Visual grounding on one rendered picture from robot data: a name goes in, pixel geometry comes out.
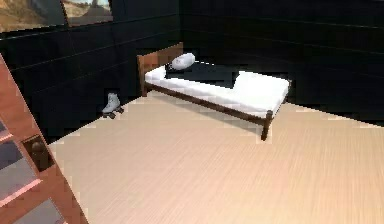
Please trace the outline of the black blanket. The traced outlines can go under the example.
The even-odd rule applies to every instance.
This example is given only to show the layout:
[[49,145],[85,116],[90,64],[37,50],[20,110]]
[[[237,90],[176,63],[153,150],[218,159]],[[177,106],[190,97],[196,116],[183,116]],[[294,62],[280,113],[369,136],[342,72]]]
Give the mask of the black blanket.
[[182,70],[176,70],[170,64],[167,64],[165,71],[167,79],[178,78],[230,89],[234,87],[236,78],[239,76],[237,69],[205,63],[194,63]]

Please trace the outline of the white pillow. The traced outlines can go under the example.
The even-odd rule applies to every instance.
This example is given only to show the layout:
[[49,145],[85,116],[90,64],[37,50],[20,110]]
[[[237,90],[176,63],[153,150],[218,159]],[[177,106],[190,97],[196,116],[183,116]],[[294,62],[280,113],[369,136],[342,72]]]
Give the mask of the white pillow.
[[175,70],[183,70],[190,67],[195,62],[195,55],[192,53],[185,53],[176,57],[171,66]]

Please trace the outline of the brown wooden bed white mattress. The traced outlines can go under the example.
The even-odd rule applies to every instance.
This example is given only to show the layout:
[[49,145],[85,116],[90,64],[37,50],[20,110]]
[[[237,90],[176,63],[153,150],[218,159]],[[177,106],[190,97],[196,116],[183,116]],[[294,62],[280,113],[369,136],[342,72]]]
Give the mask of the brown wooden bed white mattress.
[[262,126],[265,140],[272,120],[287,98],[291,82],[254,72],[239,71],[232,89],[165,77],[165,66],[185,54],[183,44],[137,57],[141,94],[155,90]]

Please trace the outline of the white roller skate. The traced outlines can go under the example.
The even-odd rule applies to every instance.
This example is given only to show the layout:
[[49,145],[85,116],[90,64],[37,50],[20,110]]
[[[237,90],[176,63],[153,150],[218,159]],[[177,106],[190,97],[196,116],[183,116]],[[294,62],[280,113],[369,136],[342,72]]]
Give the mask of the white roller skate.
[[121,107],[118,95],[116,93],[109,93],[108,102],[102,110],[102,115],[104,118],[110,117],[111,119],[114,119],[116,117],[116,112],[123,113],[124,109]]

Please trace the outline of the dark round door knob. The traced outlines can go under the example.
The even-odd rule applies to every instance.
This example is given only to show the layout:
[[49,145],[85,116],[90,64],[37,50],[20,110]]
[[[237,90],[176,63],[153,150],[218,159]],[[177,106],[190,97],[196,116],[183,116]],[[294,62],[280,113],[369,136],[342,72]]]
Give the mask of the dark round door knob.
[[52,156],[40,135],[32,136],[24,140],[22,144],[39,172],[48,169],[54,164]]

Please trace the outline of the brown door with glass panes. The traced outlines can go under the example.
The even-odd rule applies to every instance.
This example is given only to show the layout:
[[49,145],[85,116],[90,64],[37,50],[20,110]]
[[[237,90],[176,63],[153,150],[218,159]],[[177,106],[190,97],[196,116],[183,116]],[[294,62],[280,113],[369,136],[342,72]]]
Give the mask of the brown door with glass panes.
[[[54,161],[42,172],[22,144],[35,135]],[[1,54],[0,224],[89,224]]]

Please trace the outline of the window with desert view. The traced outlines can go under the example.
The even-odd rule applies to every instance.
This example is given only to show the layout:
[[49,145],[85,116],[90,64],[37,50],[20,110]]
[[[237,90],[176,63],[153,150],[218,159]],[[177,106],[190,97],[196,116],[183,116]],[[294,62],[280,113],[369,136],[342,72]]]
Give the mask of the window with desert view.
[[112,0],[0,0],[0,33],[113,20]]

